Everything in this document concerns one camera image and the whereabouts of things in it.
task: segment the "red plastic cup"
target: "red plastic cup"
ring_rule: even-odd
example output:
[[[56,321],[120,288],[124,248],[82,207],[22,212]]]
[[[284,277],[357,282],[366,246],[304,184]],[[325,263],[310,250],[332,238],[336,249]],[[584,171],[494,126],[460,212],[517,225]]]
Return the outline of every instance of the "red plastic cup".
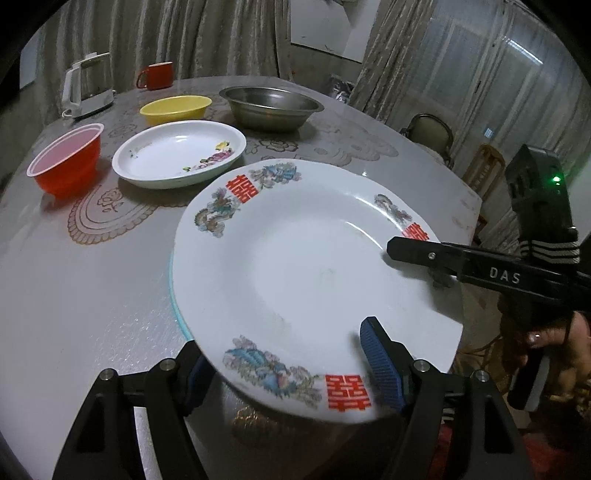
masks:
[[[31,162],[27,176],[58,199],[86,190],[96,177],[103,124],[78,127],[45,147]]]

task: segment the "white oval dish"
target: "white oval dish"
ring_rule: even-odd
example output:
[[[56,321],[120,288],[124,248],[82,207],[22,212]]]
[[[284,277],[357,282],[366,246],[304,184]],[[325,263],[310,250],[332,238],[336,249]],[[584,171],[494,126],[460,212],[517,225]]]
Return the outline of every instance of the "white oval dish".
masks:
[[[117,149],[112,166],[139,187],[172,189],[214,178],[245,148],[246,137],[230,125],[186,120],[134,135]]]

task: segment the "round table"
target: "round table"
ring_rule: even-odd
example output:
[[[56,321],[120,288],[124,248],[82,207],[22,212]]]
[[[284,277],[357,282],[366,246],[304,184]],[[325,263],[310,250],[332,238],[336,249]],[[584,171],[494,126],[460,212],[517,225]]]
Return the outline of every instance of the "round table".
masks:
[[[234,165],[265,158],[330,163],[384,185],[444,242],[469,244],[480,198],[402,135],[325,95],[276,78],[205,77],[165,90],[116,95],[107,110],[79,122],[58,120],[39,136],[0,202],[0,432],[33,478],[51,477],[72,422],[97,374],[150,369],[176,356],[186,339],[168,290],[176,226],[200,186],[143,190],[110,168],[116,149],[147,128],[139,109],[152,100],[199,94],[213,99],[206,119],[233,124],[217,93],[259,85],[305,93],[325,110],[293,134],[243,130],[248,144]],[[101,122],[96,183],[57,202],[25,175],[46,145],[74,126]],[[148,480],[160,478],[145,411],[136,409]],[[321,464],[351,427],[294,427],[264,417],[216,376],[189,430],[212,480],[297,479]]]

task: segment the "chair back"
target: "chair back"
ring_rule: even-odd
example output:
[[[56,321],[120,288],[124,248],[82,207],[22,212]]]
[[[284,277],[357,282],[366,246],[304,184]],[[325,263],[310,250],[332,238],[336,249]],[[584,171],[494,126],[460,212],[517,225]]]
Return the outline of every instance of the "chair back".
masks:
[[[415,115],[402,131],[410,141],[429,147],[445,158],[453,144],[453,133],[447,124],[430,113]]]
[[[481,145],[462,180],[484,202],[503,178],[505,159],[499,151],[488,144]]]

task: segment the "red mug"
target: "red mug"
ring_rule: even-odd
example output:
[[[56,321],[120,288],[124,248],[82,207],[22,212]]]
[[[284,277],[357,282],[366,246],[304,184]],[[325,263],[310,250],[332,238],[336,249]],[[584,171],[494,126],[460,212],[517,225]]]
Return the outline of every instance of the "red mug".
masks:
[[[140,83],[142,77],[145,78],[143,85]],[[165,61],[163,63],[154,63],[148,65],[142,70],[138,79],[135,81],[137,88],[147,88],[148,90],[158,90],[168,88],[173,84],[173,62]]]

